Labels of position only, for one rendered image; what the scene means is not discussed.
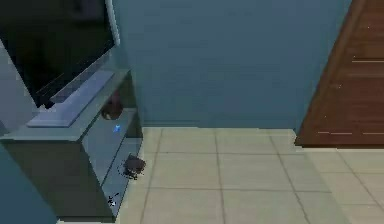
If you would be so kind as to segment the grey television stand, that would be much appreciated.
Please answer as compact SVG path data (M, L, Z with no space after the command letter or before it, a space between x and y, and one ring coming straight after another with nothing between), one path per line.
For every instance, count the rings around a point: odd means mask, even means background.
M113 223L130 182L123 164L140 151L139 112L131 72L110 73L111 79L70 126L26 124L0 138L61 221ZM101 110L115 91L123 111L118 119L106 120ZM121 126L119 132L113 132L115 125Z

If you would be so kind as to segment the dark round lumpy object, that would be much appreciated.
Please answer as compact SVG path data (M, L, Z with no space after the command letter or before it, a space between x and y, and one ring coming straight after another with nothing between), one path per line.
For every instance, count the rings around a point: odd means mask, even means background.
M146 162L137 156L129 155L125 160L123 167L124 175L129 179L137 179L138 175L145 169Z

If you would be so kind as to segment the brown wooden door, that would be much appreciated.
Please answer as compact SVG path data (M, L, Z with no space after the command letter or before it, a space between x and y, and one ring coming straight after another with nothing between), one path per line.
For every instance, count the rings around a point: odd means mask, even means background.
M352 0L295 144L384 148L384 0Z

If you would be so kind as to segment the dark brown round object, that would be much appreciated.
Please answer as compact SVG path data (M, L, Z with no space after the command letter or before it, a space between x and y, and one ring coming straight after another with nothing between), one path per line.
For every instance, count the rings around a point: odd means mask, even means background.
M120 100L120 95L115 91L109 98L108 102L103 106L101 115L106 120L116 120L123 111L123 105Z

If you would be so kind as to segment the black television set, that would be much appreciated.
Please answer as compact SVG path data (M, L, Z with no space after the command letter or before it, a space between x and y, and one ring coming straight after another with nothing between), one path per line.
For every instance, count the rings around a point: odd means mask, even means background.
M68 127L112 77L113 0L0 0L0 41L38 112L29 127Z

